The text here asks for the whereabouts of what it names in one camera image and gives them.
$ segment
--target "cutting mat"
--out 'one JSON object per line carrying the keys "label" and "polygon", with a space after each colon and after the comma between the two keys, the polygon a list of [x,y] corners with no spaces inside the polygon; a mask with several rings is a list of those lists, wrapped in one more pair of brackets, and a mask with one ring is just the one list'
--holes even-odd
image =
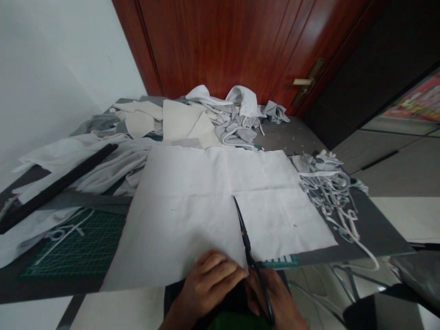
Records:
{"label": "cutting mat", "polygon": [[[63,229],[68,232],[90,212],[92,210],[87,209],[57,228],[70,226]],[[125,219],[124,215],[95,210],[90,218],[79,226],[80,231],[84,233],[83,236],[80,231],[74,230],[36,264],[56,244],[56,241],[50,238],[45,239],[37,256],[20,275],[20,279],[104,277],[118,248]]]}

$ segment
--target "scissors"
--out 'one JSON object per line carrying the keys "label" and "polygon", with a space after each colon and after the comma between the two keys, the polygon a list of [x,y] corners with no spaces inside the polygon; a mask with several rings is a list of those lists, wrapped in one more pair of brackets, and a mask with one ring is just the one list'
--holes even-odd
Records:
{"label": "scissors", "polygon": [[268,294],[267,288],[266,288],[266,283],[265,283],[265,281],[263,279],[263,276],[261,275],[261,272],[260,272],[260,269],[258,268],[257,263],[252,258],[252,255],[251,255],[251,242],[249,240],[248,232],[247,232],[246,227],[244,225],[242,213],[240,212],[240,207],[238,206],[237,199],[235,198],[235,196],[233,196],[233,197],[234,197],[235,205],[237,206],[238,220],[240,221],[240,229],[242,231],[242,238],[243,238],[243,244],[244,244],[244,251],[246,253],[247,265],[253,271],[255,271],[255,273],[257,273],[258,280],[260,282],[261,289],[262,289],[263,294],[264,294],[264,299],[266,301],[267,311],[268,311],[269,315],[266,315],[266,313],[264,313],[264,311],[263,311],[263,314],[265,315],[266,320],[268,321],[268,323],[270,325],[274,325],[275,324],[274,312],[273,312],[273,309],[272,309],[272,304],[270,303],[269,294]]}

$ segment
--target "door handle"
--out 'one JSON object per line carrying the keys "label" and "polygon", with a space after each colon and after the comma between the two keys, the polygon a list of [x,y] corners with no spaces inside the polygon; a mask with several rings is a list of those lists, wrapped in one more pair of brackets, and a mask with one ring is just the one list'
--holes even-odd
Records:
{"label": "door handle", "polygon": [[301,86],[298,90],[298,93],[293,98],[291,106],[299,106],[301,103],[301,100],[303,99],[304,95],[307,95],[310,90],[313,88],[313,86],[316,83],[316,78],[318,77],[318,74],[320,73],[320,70],[322,66],[324,65],[324,59],[318,59],[313,64],[312,68],[310,69],[309,73],[307,74],[306,79],[295,79],[293,81],[294,86]]}

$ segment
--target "scissor handle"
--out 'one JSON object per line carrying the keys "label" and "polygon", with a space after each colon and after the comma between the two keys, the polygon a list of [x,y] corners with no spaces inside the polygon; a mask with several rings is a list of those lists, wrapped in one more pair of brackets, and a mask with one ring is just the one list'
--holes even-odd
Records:
{"label": "scissor handle", "polygon": [[266,313],[264,312],[264,309],[263,309],[263,314],[264,314],[264,316],[266,318],[266,321],[270,325],[274,325],[275,324],[274,311],[272,309],[272,303],[270,302],[269,293],[267,292],[266,282],[264,281],[263,275],[261,274],[261,271],[258,268],[258,265],[257,265],[257,263],[255,262],[255,260],[253,258],[251,258],[251,260],[248,260],[247,263],[257,273],[257,277],[258,277],[258,280],[260,282],[261,289],[263,290],[264,299],[266,301],[267,312],[269,314],[269,315],[266,315]]}

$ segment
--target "door frame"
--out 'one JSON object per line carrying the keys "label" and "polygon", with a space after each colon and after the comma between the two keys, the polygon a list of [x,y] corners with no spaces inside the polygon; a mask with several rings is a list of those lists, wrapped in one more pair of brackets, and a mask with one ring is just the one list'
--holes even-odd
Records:
{"label": "door frame", "polygon": [[[148,95],[165,96],[139,1],[112,0],[112,2]],[[293,115],[301,118],[306,115],[319,94],[324,91],[327,84],[355,50],[368,28],[388,3],[389,0],[369,0],[367,2],[332,57],[328,60],[312,90],[293,111]]]}

